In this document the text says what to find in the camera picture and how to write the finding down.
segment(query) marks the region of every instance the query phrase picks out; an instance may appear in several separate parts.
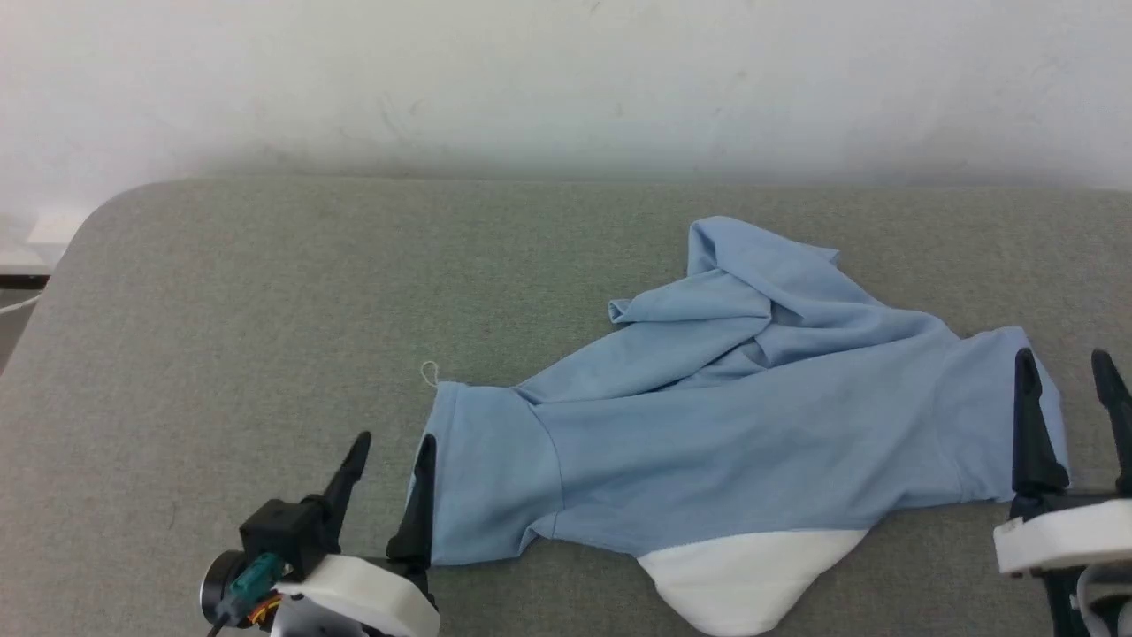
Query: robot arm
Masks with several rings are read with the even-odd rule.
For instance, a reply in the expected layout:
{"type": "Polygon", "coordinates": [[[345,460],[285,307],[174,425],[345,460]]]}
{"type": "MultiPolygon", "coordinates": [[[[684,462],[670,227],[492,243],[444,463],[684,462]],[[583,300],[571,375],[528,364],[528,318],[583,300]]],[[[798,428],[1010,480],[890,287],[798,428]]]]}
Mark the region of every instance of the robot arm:
{"type": "Polygon", "coordinates": [[[240,526],[242,551],[226,551],[200,586],[213,625],[258,627],[272,637],[436,637],[440,617],[428,592],[436,440],[421,445],[414,487],[386,558],[340,554],[353,485],[369,455],[361,433],[321,496],[268,500],[240,526]]]}
{"type": "Polygon", "coordinates": [[[1129,634],[1132,595],[1090,601],[1086,588],[1132,582],[1132,396],[1112,358],[1094,352],[1092,376],[1112,421],[1121,475],[1113,492],[1067,491],[1069,475],[1054,457],[1038,406],[1041,382],[1030,351],[1018,353],[1014,375],[1015,497],[1010,522],[994,531],[998,570],[1043,580],[1055,637],[1129,634]]]}

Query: teal connector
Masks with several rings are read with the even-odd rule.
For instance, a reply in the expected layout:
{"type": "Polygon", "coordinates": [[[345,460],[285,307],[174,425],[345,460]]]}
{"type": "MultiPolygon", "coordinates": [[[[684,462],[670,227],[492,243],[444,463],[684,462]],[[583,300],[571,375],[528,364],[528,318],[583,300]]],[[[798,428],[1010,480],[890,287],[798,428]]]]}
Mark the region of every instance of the teal connector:
{"type": "Polygon", "coordinates": [[[229,585],[228,594],[216,606],[216,614],[228,617],[229,626],[240,623],[283,578],[285,569],[286,562],[275,553],[259,556],[229,585]]]}

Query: light blue shirt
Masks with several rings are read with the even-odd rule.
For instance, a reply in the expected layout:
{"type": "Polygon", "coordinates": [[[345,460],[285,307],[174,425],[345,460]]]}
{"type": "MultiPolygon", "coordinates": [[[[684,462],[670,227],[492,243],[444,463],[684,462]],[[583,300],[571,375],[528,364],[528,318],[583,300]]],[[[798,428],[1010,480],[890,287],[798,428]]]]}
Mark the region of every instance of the light blue shirt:
{"type": "MultiPolygon", "coordinates": [[[[1023,332],[960,339],[881,303],[835,258],[697,221],[686,277],[609,303],[624,329],[517,387],[440,384],[434,562],[515,557],[535,536],[640,558],[1012,498],[1023,332]]],[[[1057,390],[1039,372],[1065,464],[1057,390]]]]}

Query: white fabric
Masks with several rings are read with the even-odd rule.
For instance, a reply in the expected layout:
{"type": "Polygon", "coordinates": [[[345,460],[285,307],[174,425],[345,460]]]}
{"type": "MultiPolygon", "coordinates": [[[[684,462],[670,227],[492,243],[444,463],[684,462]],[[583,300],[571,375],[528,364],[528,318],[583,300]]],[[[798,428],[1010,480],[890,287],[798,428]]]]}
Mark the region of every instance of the white fabric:
{"type": "Polygon", "coordinates": [[[707,635],[739,637],[774,628],[866,533],[746,533],[653,551],[637,561],[689,623],[707,635]]]}

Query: cable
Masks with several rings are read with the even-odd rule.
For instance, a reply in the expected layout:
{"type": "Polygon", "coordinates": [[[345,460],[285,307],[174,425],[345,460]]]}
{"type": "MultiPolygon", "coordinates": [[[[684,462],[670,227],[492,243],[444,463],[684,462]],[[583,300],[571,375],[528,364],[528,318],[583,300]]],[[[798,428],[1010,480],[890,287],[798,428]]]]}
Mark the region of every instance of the cable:
{"type": "Polygon", "coordinates": [[[0,316],[3,316],[5,313],[11,313],[12,311],[16,311],[17,309],[20,309],[23,307],[27,307],[29,304],[35,304],[35,301],[40,300],[41,295],[43,295],[42,292],[33,295],[29,299],[22,300],[15,304],[9,304],[8,307],[0,307],[0,316]]]}
{"type": "Polygon", "coordinates": [[[248,621],[250,621],[251,623],[259,623],[260,621],[267,619],[267,611],[278,608],[281,601],[282,597],[280,597],[278,595],[269,597],[267,601],[265,601],[263,604],[256,608],[256,610],[251,611],[250,614],[248,614],[248,621]]]}
{"type": "Polygon", "coordinates": [[[216,637],[217,635],[220,635],[220,629],[224,628],[225,623],[228,623],[228,616],[226,614],[220,616],[220,619],[217,619],[216,623],[213,625],[212,630],[208,631],[208,637],[216,637]]]}

